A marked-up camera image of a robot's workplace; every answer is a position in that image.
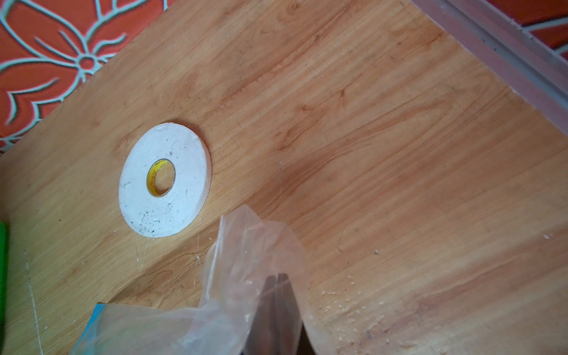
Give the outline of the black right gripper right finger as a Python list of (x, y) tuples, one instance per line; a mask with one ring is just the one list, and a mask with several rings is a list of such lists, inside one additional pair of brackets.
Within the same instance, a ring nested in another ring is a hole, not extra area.
[(278, 353), (315, 354), (287, 274), (278, 275)]

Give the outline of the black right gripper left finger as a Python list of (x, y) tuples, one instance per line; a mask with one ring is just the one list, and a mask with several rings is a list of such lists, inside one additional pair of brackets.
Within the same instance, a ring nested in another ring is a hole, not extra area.
[(243, 354), (279, 354), (278, 326), (275, 322), (276, 291), (279, 277), (272, 275), (266, 278), (257, 304), (251, 330), (248, 334)]

